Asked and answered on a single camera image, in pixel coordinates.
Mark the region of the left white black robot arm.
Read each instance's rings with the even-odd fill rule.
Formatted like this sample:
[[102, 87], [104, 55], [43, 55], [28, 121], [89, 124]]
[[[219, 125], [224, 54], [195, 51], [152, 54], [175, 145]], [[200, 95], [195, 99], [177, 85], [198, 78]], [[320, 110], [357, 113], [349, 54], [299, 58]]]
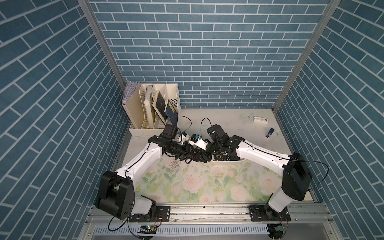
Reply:
[[152, 136], [148, 143], [129, 163], [116, 171], [107, 171], [101, 176], [96, 207], [115, 218], [125, 220], [132, 215], [141, 215], [152, 220], [156, 214], [156, 201], [136, 196], [134, 181], [162, 155], [168, 154], [176, 160], [209, 162], [214, 153], [214, 144], [206, 143], [196, 136], [182, 143], [175, 141], [175, 134], [161, 133]]

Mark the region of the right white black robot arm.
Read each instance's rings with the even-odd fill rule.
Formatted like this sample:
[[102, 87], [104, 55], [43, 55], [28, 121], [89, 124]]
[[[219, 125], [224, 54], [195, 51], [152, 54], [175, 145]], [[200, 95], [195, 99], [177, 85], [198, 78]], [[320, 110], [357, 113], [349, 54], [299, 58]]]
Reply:
[[282, 177], [282, 185], [265, 205], [251, 205], [252, 221], [290, 221], [287, 206], [304, 200], [313, 179], [308, 163], [298, 154], [285, 155], [256, 146], [239, 136], [229, 137], [219, 125], [207, 129], [213, 140], [211, 149], [216, 162], [249, 160]]

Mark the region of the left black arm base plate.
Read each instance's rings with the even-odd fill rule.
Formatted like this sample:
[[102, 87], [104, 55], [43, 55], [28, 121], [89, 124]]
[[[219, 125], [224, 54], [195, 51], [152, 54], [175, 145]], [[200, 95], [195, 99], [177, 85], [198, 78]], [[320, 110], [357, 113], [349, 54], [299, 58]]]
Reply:
[[150, 210], [148, 215], [135, 214], [129, 218], [130, 223], [149, 223], [149, 222], [165, 222], [168, 223], [170, 219], [170, 206], [156, 206], [155, 209]]

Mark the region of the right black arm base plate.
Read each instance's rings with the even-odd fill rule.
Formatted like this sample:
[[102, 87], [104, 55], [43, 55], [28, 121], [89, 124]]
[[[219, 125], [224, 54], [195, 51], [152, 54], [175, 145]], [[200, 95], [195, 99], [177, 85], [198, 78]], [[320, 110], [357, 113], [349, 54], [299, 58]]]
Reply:
[[276, 212], [268, 204], [249, 206], [250, 217], [252, 222], [289, 222], [291, 216], [288, 207], [281, 212]]

